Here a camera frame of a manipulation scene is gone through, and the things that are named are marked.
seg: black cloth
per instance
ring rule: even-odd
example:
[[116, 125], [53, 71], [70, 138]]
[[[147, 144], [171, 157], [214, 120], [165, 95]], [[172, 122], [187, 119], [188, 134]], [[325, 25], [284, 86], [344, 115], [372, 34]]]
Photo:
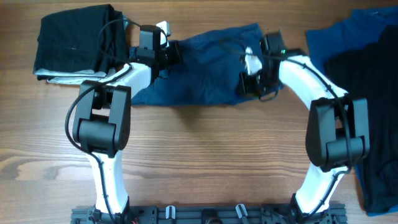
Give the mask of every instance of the black cloth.
[[398, 204], [398, 27], [387, 26], [379, 41], [329, 60], [326, 75], [352, 97], [368, 101], [371, 149], [358, 165], [368, 213]]
[[[92, 70], [107, 73], [115, 61], [100, 54], [98, 34], [109, 21], [122, 19], [110, 4], [72, 9], [42, 18], [37, 38], [34, 73], [40, 68], [56, 72]], [[122, 60], [129, 56], [123, 21], [110, 24], [102, 34], [102, 48]]]

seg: fabric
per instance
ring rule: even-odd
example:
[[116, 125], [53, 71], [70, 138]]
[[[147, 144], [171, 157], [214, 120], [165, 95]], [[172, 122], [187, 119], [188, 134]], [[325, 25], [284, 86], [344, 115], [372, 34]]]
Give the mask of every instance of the fabric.
[[[116, 62], [98, 50], [98, 34], [109, 21], [122, 19], [110, 4], [57, 12], [42, 18], [37, 39], [34, 74], [52, 77], [105, 77]], [[128, 59], [123, 22], [108, 26], [102, 48], [122, 60]]]
[[353, 11], [349, 19], [327, 29], [307, 31], [311, 61], [324, 73], [323, 64], [347, 50], [363, 49], [377, 42], [388, 25], [398, 26], [398, 6]]
[[334, 83], [368, 101], [371, 149], [357, 170], [370, 215], [398, 208], [397, 40], [398, 27], [388, 26], [377, 43], [339, 54], [325, 64]]
[[48, 83], [53, 84], [62, 84], [62, 85], [80, 85], [82, 82], [86, 80], [96, 81], [96, 82], [105, 82], [104, 80], [112, 79], [115, 77], [116, 70], [114, 68], [110, 68], [108, 74], [105, 77], [74, 77], [71, 76], [64, 76], [64, 77], [52, 77], [48, 78]]
[[[239, 39], [245, 47], [261, 55], [259, 41], [263, 34], [258, 24], [213, 30], [181, 40], [183, 63], [161, 71], [160, 76], [164, 78], [157, 78], [151, 86], [141, 90], [131, 103], [160, 106], [235, 105], [252, 100], [236, 93], [239, 73], [244, 72], [245, 67], [239, 61], [239, 55], [220, 47], [219, 40], [224, 37]], [[225, 45], [242, 51], [235, 42], [225, 42]]]

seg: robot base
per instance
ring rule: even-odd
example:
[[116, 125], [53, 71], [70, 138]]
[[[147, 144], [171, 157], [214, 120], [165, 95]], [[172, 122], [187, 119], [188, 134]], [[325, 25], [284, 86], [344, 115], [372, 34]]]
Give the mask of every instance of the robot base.
[[[176, 207], [175, 219], [166, 219], [166, 208], [131, 206], [138, 224], [208, 224], [209, 213], [216, 214], [222, 224], [291, 224], [289, 222], [289, 204], [265, 204], [245, 208], [247, 217], [239, 218], [236, 207]], [[94, 207], [87, 209], [73, 209], [71, 224], [94, 224], [90, 215]], [[331, 204], [328, 213], [322, 220], [310, 222], [312, 224], [347, 224], [344, 204]]]

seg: wood grain surface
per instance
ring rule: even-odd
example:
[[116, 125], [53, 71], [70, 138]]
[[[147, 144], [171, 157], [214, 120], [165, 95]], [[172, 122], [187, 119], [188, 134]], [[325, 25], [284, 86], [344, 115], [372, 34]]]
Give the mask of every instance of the wood grain surface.
[[[63, 130], [78, 88], [36, 80], [37, 36], [47, 14], [106, 1], [19, 2], [0, 4], [0, 223], [69, 223], [71, 209], [94, 204], [95, 185], [87, 158]], [[264, 32], [280, 29], [288, 47], [307, 50], [306, 30], [331, 26], [354, 8], [396, 3], [141, 0], [112, 5], [140, 24], [169, 21], [173, 39], [258, 22]], [[138, 43], [137, 34], [133, 29], [131, 44]], [[307, 116], [289, 89], [268, 103], [133, 108], [123, 152], [131, 204], [288, 203], [309, 165]], [[398, 214], [367, 217], [362, 198], [351, 174], [331, 200], [346, 204], [349, 223], [397, 223]]]

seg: black cable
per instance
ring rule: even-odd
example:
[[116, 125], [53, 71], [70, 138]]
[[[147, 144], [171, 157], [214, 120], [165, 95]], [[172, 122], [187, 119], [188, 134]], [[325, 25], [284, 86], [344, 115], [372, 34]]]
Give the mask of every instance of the black cable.
[[261, 99], [261, 96], [260, 96], [259, 97], [259, 101], [265, 103], [265, 102], [268, 102], [270, 100], [273, 100], [273, 99], [275, 99], [278, 96], [278, 93], [279, 93], [279, 87], [278, 87], [278, 89], [276, 89], [276, 91], [274, 93], [274, 96], [272, 96], [272, 97], [270, 97], [268, 99]]
[[[81, 150], [81, 151], [83, 151], [83, 152], [85, 152], [84, 149], [83, 149], [81, 146], [79, 146], [79, 145], [72, 139], [72, 137], [70, 136], [70, 133], [69, 133], [69, 120], [70, 120], [70, 116], [72, 115], [73, 109], [74, 109], [75, 106], [79, 103], [79, 101], [80, 101], [85, 95], [87, 95], [89, 92], [91, 92], [91, 91], [93, 91], [93, 90], [95, 90], [95, 89], [98, 89], [98, 88], [100, 88], [100, 87], [102, 87], [102, 86], [104, 86], [104, 85], [106, 85], [106, 84], [116, 82], [119, 78], [125, 76], [127, 73], [129, 73], [129, 72], [133, 69], [133, 67], [131, 66], [131, 64], [130, 64], [129, 62], [124, 61], [124, 60], [121, 60], [120, 58], [117, 58], [117, 57], [115, 57], [115, 56], [113, 56], [113, 55], [110, 55], [109, 53], [105, 52], [105, 51], [102, 49], [101, 44], [100, 44], [100, 43], [101, 43], [101, 42], [100, 42], [101, 34], [102, 34], [103, 31], [105, 30], [105, 28], [107, 28], [107, 26], [109, 26], [110, 24], [112, 24], [112, 23], [114, 23], [114, 22], [119, 22], [119, 21], [123, 21], [123, 22], [128, 21], [129, 23], [134, 24], [134, 25], [136, 25], [136, 26], [138, 26], [138, 27], [141, 26], [141, 25], [139, 25], [138, 23], [136, 23], [136, 22], [134, 22], [134, 21], [132, 21], [132, 20], [130, 20], [130, 19], [115, 19], [115, 20], [113, 20], [113, 21], [108, 22], [108, 23], [105, 24], [105, 25], [101, 28], [101, 30], [99, 31], [98, 38], [97, 38], [97, 41], [98, 41], [98, 48], [99, 48], [99, 51], [100, 51], [103, 55], [105, 55], [106, 57], [111, 58], [111, 59], [113, 59], [113, 60], [115, 60], [115, 61], [117, 61], [117, 62], [126, 63], [126, 64], [129, 65], [129, 68], [128, 68], [125, 72], [122, 72], [122, 74], [120, 74], [120, 75], [118, 75], [118, 76], [112, 78], [111, 80], [108, 80], [108, 81], [103, 82], [103, 83], [99, 83], [99, 84], [97, 84], [97, 85], [95, 85], [95, 86], [92, 86], [92, 87], [90, 87], [89, 89], [85, 90], [83, 93], [81, 93], [81, 94], [75, 99], [75, 101], [72, 103], [72, 105], [70, 106], [70, 108], [69, 108], [69, 110], [68, 110], [68, 113], [67, 113], [67, 117], [65, 118], [65, 133], [66, 133], [66, 135], [67, 135], [68, 140], [70, 141], [70, 143], [71, 143], [73, 146], [75, 146], [77, 149], [79, 149], [79, 150]], [[100, 173], [100, 176], [101, 176], [101, 186], [102, 186], [102, 192], [103, 192], [103, 197], [104, 197], [104, 201], [105, 201], [105, 206], [106, 206], [106, 209], [107, 209], [107, 211], [108, 211], [108, 214], [109, 214], [109, 217], [110, 217], [112, 223], [113, 223], [113, 224], [116, 224], [116, 222], [115, 222], [115, 220], [114, 220], [114, 217], [113, 217], [113, 214], [112, 214], [112, 212], [111, 212], [111, 207], [109, 206], [108, 194], [106, 194], [106, 189], [105, 189], [105, 176], [104, 176], [104, 170], [103, 170], [103, 163], [102, 163], [101, 160], [100, 160], [98, 157], [96, 157], [94, 154], [92, 154], [92, 153], [87, 153], [87, 154], [90, 155], [91, 157], [93, 157], [93, 158], [95, 159], [95, 161], [98, 163], [98, 169], [99, 169], [99, 173]]]
[[88, 219], [89, 219], [90, 221], [92, 221], [92, 222], [93, 222], [93, 224], [96, 224], [96, 222], [95, 222], [95, 218], [94, 218], [93, 216], [90, 216], [90, 217], [88, 217]]
[[[244, 51], [242, 52], [242, 51], [235, 50], [235, 49], [232, 49], [232, 48], [229, 48], [229, 47], [225, 46], [223, 43], [226, 40], [231, 40], [231, 41], [233, 41], [235, 43], [238, 43], [243, 48]], [[259, 57], [256, 54], [246, 53], [245, 49], [244, 49], [244, 45], [238, 39], [229, 39], [229, 38], [220, 39], [219, 40], [219, 45], [220, 45], [221, 48], [225, 49], [226, 51], [228, 51], [228, 52], [230, 52], [232, 54], [252, 55], [252, 56]], [[338, 176], [342, 175], [342, 174], [349, 174], [351, 172], [351, 170], [352, 170], [351, 141], [350, 141], [350, 137], [349, 137], [349, 127], [348, 127], [347, 115], [345, 113], [345, 110], [344, 110], [344, 107], [343, 107], [343, 105], [341, 103], [340, 98], [333, 91], [333, 89], [331, 88], [331, 85], [329, 85], [316, 71], [314, 71], [314, 69], [308, 67], [305, 63], [301, 63], [301, 62], [298, 62], [296, 60], [292, 60], [292, 59], [289, 59], [289, 58], [283, 58], [283, 57], [278, 57], [278, 56], [273, 56], [273, 55], [266, 55], [266, 54], [263, 54], [262, 56], [263, 56], [263, 58], [268, 58], [269, 60], [279, 60], [279, 61], [287, 61], [287, 62], [290, 62], [290, 63], [294, 63], [294, 64], [300, 65], [303, 68], [306, 68], [308, 71], [312, 72], [322, 82], [322, 84], [326, 87], [326, 90], [329, 91], [333, 95], [333, 97], [335, 98], [335, 101], [337, 103], [338, 109], [340, 111], [340, 114], [341, 114], [341, 123], [342, 123], [342, 125], [344, 127], [345, 135], [346, 135], [346, 147], [347, 147], [347, 158], [348, 158], [347, 171], [339, 171], [333, 176], [333, 180], [331, 181], [331, 184], [329, 185], [328, 190], [326, 191], [326, 194], [320, 200], [320, 203], [315, 207], [315, 209], [310, 214], [308, 214], [306, 217], [304, 217], [304, 219], [303, 219], [303, 222], [304, 222], [305, 220], [308, 220], [310, 217], [312, 217], [314, 214], [316, 214], [316, 212], [319, 210], [319, 208], [326, 202], [327, 198], [329, 197], [331, 191], [333, 190], [333, 188], [334, 188], [334, 186], [335, 186], [335, 184], [336, 184], [336, 182], [338, 180]]]
[[164, 37], [166, 37], [166, 43], [164, 43], [164, 44], [162, 44], [162, 45], [160, 46], [160, 48], [164, 48], [164, 47], [166, 47], [166, 46], [167, 46], [167, 42], [168, 42], [168, 40], [167, 40], [167, 35], [166, 35], [166, 32], [164, 32], [164, 30], [163, 30], [163, 29], [160, 29], [160, 31], [161, 31], [161, 33], [163, 33], [163, 34], [164, 34]]
[[177, 51], [178, 59], [180, 60], [180, 63], [182, 63], [182, 58], [180, 55], [180, 51], [178, 50], [176, 41], [174, 41], [174, 47], [175, 47], [175, 51]]

